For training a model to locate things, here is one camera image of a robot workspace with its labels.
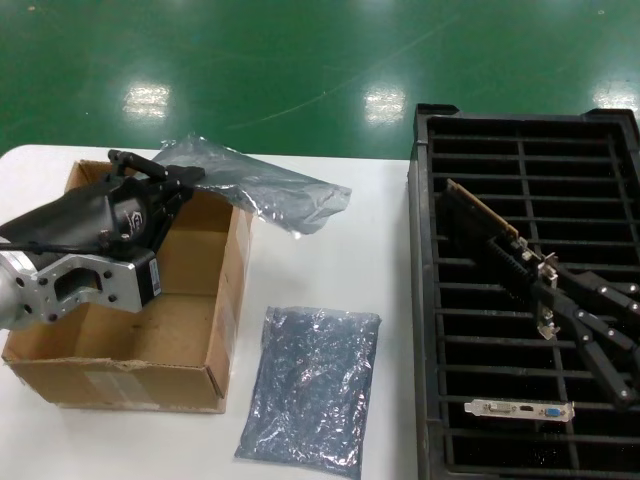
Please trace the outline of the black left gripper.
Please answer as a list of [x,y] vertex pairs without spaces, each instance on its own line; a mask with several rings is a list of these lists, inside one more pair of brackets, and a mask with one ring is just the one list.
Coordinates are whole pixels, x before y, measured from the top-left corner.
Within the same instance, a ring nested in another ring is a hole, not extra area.
[[[1,250],[119,260],[155,253],[205,170],[129,151],[111,149],[107,156],[112,174],[2,225]],[[127,176],[131,172],[146,178]]]

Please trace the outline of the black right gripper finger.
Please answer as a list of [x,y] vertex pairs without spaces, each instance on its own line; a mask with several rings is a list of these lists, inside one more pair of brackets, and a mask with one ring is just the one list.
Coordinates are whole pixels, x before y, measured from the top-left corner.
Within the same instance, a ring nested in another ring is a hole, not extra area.
[[634,283],[618,284],[585,271],[574,274],[563,267],[547,268],[551,310],[557,318],[583,325],[639,324],[639,292]]
[[543,294],[561,333],[568,333],[585,366],[614,406],[639,403],[639,345],[564,294]]

